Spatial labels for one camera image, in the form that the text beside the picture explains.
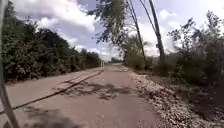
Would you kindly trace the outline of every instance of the pole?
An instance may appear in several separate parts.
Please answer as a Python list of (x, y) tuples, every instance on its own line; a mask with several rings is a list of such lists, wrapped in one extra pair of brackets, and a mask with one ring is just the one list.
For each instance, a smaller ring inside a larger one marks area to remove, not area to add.
[(16, 120), (16, 117), (13, 113), (6, 88), (4, 85), (4, 77), (3, 77), (3, 64), (2, 64), (2, 24), (3, 24), (3, 17), (4, 17), (4, 10), (5, 10), (5, 0), (0, 0), (0, 98), (2, 101), (2, 105), (4, 107), (4, 111), (8, 117), (9, 123), (12, 128), (19, 128), (19, 124)]

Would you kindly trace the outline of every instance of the sky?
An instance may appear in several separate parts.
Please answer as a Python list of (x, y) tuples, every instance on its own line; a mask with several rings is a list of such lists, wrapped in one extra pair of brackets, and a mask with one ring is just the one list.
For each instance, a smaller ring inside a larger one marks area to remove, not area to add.
[[(132, 1), (142, 37), (144, 41), (150, 42), (145, 47), (145, 52), (149, 56), (156, 56), (159, 52), (155, 47), (157, 41), (151, 24), (140, 2)], [(70, 46), (97, 52), (104, 60), (119, 56), (119, 52), (107, 43), (96, 44), (95, 35), (103, 30), (100, 19), (95, 19), (94, 15), (87, 16), (85, 13), (95, 8), (96, 0), (12, 0), (12, 2), (19, 19), (31, 16), (37, 21), (38, 27), (56, 31)], [(153, 3), (166, 51), (173, 50), (172, 40), (167, 36), (168, 32), (179, 28), (188, 19), (193, 18), (200, 26), (205, 23), (208, 10), (224, 19), (224, 0), (153, 0)]]

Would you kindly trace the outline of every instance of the asphalt road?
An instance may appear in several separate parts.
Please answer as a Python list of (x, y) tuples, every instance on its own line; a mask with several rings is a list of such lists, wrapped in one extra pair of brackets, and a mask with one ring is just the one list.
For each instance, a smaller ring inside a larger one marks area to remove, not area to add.
[[(157, 128), (130, 71), (111, 65), (7, 88), (22, 128)], [(0, 106), (0, 127), (6, 116)]]

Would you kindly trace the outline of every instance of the tree trunk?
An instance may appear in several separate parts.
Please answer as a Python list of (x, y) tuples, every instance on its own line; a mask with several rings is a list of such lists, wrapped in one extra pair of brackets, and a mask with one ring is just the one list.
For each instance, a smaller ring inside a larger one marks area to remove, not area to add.
[(142, 49), (142, 55), (143, 55), (143, 58), (144, 58), (144, 62), (145, 62), (145, 70), (147, 69), (147, 63), (146, 63), (146, 56), (145, 56), (145, 51), (144, 51), (144, 45), (143, 45), (143, 41), (142, 41), (142, 37), (141, 37), (141, 32), (140, 32), (140, 29), (139, 29), (139, 25), (138, 25), (138, 19), (137, 19), (137, 15), (135, 13), (135, 10), (134, 10), (134, 6), (132, 4), (132, 1), (130, 1), (130, 4), (128, 2), (128, 6), (131, 6), (131, 8), (129, 7), (130, 11), (131, 11), (131, 16), (134, 20), (134, 23), (135, 23), (135, 27), (137, 29), (137, 35), (138, 35), (138, 38), (139, 38), (139, 41), (140, 41), (140, 45), (141, 45), (141, 49)]
[(5, 9), (5, 0), (0, 0), (0, 97), (2, 101), (2, 105), (4, 107), (4, 111), (8, 117), (10, 125), (12, 128), (19, 128), (19, 124), (16, 120), (16, 117), (13, 113), (6, 88), (4, 85), (4, 77), (3, 77), (3, 65), (2, 65), (2, 34), (1, 34), (1, 27), (3, 24), (3, 17), (4, 17), (4, 9)]
[(156, 29), (156, 37), (157, 37), (157, 41), (158, 41), (157, 47), (158, 47), (159, 53), (160, 53), (160, 64), (164, 64), (165, 63), (165, 53), (164, 53), (164, 49), (163, 49), (163, 42), (161, 39), (159, 23), (157, 20), (157, 16), (156, 16), (156, 12), (155, 12), (155, 8), (154, 8), (152, 0), (149, 0), (149, 3), (151, 6), (151, 9), (152, 9), (152, 15), (153, 15), (154, 22), (155, 22), (154, 24), (155, 24), (155, 29)]

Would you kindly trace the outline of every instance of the foliage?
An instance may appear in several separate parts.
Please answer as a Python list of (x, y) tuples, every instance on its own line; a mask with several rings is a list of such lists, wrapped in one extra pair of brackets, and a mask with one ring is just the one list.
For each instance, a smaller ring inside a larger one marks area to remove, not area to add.
[(111, 42), (120, 46), (125, 38), (123, 30), (125, 26), (126, 3), (124, 0), (97, 0), (96, 9), (88, 12), (88, 15), (96, 15), (100, 18), (101, 24), (105, 28), (98, 34), (99, 42)]
[(37, 29), (32, 20), (15, 16), (12, 2), (5, 11), (2, 57), (6, 81), (59, 75), (100, 65), (98, 54), (71, 48), (49, 29)]
[(198, 85), (217, 85), (224, 76), (224, 36), (222, 20), (207, 13), (208, 24), (197, 29), (193, 19), (179, 30), (169, 33), (177, 50), (172, 75)]
[(145, 67), (150, 68), (152, 64), (152, 58), (147, 57), (146, 63), (144, 63), (144, 57), (141, 52), (142, 50), (139, 38), (136, 35), (129, 37), (124, 52), (124, 64), (137, 70), (143, 70)]

